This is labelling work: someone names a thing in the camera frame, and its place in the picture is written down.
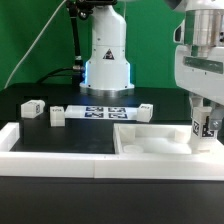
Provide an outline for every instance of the green screen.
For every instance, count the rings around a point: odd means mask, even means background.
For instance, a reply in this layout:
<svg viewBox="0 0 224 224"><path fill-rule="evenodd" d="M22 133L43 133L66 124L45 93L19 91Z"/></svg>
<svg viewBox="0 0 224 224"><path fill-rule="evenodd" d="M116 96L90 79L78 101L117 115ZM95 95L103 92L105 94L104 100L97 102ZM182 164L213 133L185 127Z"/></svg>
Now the green screen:
<svg viewBox="0 0 224 224"><path fill-rule="evenodd" d="M19 0L0 3L0 89L23 57L61 0ZM123 14L124 3L115 10ZM176 87L174 80L173 31L183 15L172 12L163 0L127 3L126 58L131 64L131 79L137 87ZM91 19L79 20L83 59L91 55ZM70 67L74 49L70 18L65 7L57 14L11 83L36 82L48 72ZM70 83L69 78L48 82Z"/></svg>

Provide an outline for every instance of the table surface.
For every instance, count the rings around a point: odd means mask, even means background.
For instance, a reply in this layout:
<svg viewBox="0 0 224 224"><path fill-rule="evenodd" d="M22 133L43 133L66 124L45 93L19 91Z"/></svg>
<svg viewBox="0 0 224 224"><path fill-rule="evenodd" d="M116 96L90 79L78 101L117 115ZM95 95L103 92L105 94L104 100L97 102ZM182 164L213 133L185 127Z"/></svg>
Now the table surface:
<svg viewBox="0 0 224 224"><path fill-rule="evenodd" d="M45 101L45 111L35 119L21 119L20 105L31 99ZM139 107L154 105L152 124L190 124L188 93L180 89L136 88L118 99L87 96L71 85L17 84L0 93L0 120L19 121L21 138L12 151L114 154L114 123L136 121L66 119L65 127L50 127L50 106L68 105Z"/></svg>
<svg viewBox="0 0 224 224"><path fill-rule="evenodd" d="M30 99L43 99L45 112L21 119L20 105ZM141 103L154 105L153 124L190 124L188 93L179 89L136 88L133 96L103 99L70 85L15 84L0 92L0 128L20 122L15 151L113 154L113 124L120 121L74 119L51 128L49 107ZM224 223L224 183L216 181L0 177L0 201L1 224Z"/></svg>

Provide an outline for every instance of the black and white pattern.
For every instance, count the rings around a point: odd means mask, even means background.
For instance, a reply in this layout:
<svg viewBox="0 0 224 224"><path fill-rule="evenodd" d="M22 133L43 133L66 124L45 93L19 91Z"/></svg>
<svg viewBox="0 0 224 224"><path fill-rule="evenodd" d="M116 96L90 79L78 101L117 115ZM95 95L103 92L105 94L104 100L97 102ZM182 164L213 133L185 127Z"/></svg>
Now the black and white pattern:
<svg viewBox="0 0 224 224"><path fill-rule="evenodd" d="M126 113L124 107L109 107L108 112L110 113Z"/></svg>
<svg viewBox="0 0 224 224"><path fill-rule="evenodd" d="M93 113L93 112L86 112L85 117L86 118L103 118L103 113Z"/></svg>
<svg viewBox="0 0 224 224"><path fill-rule="evenodd" d="M109 113L110 119L128 119L127 114L121 114L121 113Z"/></svg>
<svg viewBox="0 0 224 224"><path fill-rule="evenodd" d="M194 121L193 133L196 134L197 136L199 135L199 123L197 123L196 121Z"/></svg>
<svg viewBox="0 0 224 224"><path fill-rule="evenodd" d="M103 107L86 107L86 111L103 112Z"/></svg>
<svg viewBox="0 0 224 224"><path fill-rule="evenodd" d="M107 53L104 55L103 59L107 59L107 60L114 60L114 56L112 51L109 49L107 51Z"/></svg>
<svg viewBox="0 0 224 224"><path fill-rule="evenodd" d="M213 138L215 136L215 131L210 131L208 124L203 125L202 138Z"/></svg>
<svg viewBox="0 0 224 224"><path fill-rule="evenodd" d="M37 113L37 114L40 113L40 105L39 105L39 104L36 106L36 113Z"/></svg>

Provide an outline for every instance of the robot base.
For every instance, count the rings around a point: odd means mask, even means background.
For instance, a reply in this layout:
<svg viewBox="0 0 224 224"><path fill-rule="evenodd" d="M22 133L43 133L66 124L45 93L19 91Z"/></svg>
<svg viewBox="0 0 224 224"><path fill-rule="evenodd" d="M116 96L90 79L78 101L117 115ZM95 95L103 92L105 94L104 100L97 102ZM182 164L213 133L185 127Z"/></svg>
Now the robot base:
<svg viewBox="0 0 224 224"><path fill-rule="evenodd" d="M101 90L101 89L92 89L88 87L86 84L80 84L80 92L93 96L101 96L101 97L122 97L126 95L134 94L134 85L128 86L126 89L121 90Z"/></svg>

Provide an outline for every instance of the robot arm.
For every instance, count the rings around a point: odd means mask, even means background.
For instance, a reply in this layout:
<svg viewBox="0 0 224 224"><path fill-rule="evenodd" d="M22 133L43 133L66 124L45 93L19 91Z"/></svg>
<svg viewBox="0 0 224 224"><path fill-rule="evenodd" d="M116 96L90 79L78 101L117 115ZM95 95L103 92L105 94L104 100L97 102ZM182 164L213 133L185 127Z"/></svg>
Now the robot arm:
<svg viewBox="0 0 224 224"><path fill-rule="evenodd" d="M75 1L80 19L92 15L92 56L80 83L82 93L106 97L133 94L130 64L125 58L126 21L113 9L116 3L117 0Z"/></svg>
<svg viewBox="0 0 224 224"><path fill-rule="evenodd" d="M192 107L212 101L209 128L220 130L224 117L224 2L223 0L164 0L174 11L185 12L175 30L181 44L175 54L175 80L191 92Z"/></svg>

